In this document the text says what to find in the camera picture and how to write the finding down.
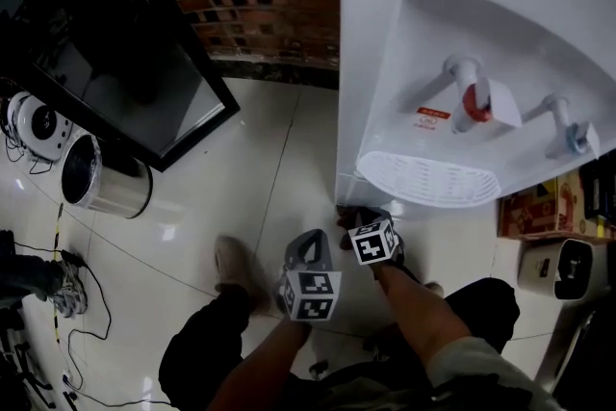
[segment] beige shoe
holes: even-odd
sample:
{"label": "beige shoe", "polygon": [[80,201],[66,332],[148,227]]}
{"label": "beige shoe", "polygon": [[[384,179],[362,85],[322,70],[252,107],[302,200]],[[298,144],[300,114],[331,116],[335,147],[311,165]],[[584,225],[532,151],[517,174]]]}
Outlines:
{"label": "beige shoe", "polygon": [[214,250],[218,270],[216,291],[220,293],[224,285],[242,286],[250,296],[252,312],[267,311],[270,299],[266,290],[255,280],[254,270],[250,269],[251,254],[245,245],[238,239],[219,236]]}
{"label": "beige shoe", "polygon": [[445,290],[439,283],[430,282],[425,283],[424,286],[428,288],[433,294],[438,295],[440,298],[445,297]]}

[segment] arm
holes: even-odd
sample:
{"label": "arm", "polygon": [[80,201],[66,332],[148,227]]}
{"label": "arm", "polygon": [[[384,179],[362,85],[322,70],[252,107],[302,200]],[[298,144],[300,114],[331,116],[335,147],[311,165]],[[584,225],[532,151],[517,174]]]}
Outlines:
{"label": "arm", "polygon": [[288,319],[281,321],[266,340],[224,379],[208,411],[272,409],[311,329],[305,323]]}
{"label": "arm", "polygon": [[446,301],[413,281],[403,271],[376,264],[380,283],[404,339],[427,368],[432,357],[447,344],[472,336]]}

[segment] sleeve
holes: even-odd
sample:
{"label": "sleeve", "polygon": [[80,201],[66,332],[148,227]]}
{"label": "sleeve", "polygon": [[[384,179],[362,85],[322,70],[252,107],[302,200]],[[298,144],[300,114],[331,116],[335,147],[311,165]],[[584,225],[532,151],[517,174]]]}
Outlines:
{"label": "sleeve", "polygon": [[430,361],[427,376],[434,387],[456,377],[497,374],[504,387],[524,389],[532,393],[532,411],[561,409],[556,400],[517,367],[504,360],[493,347],[479,338],[463,338],[449,343]]}

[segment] warning label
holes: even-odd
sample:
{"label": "warning label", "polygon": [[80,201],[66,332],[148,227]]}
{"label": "warning label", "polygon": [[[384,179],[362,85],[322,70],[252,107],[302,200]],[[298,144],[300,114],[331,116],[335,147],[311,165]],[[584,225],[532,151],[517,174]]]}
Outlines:
{"label": "warning label", "polygon": [[441,112],[440,110],[433,110],[426,107],[418,108],[417,113],[418,115],[415,118],[413,126],[424,130],[436,130],[439,122],[445,121],[451,116],[451,114],[447,112]]}
{"label": "warning label", "polygon": [[431,108],[420,107],[417,109],[418,114],[427,115],[427,116],[436,116],[437,118],[442,118],[443,120],[447,120],[451,114],[447,112],[441,112],[440,110],[432,110]]}

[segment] metal trash can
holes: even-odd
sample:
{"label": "metal trash can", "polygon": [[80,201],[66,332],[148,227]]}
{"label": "metal trash can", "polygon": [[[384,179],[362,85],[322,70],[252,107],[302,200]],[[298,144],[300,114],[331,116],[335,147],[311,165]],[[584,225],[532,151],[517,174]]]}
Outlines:
{"label": "metal trash can", "polygon": [[581,299],[588,290],[593,247],[580,240],[529,248],[522,258],[518,286],[563,300]]}
{"label": "metal trash can", "polygon": [[67,203],[130,219],[147,207],[153,180],[148,165],[84,134],[66,151],[61,184]]}

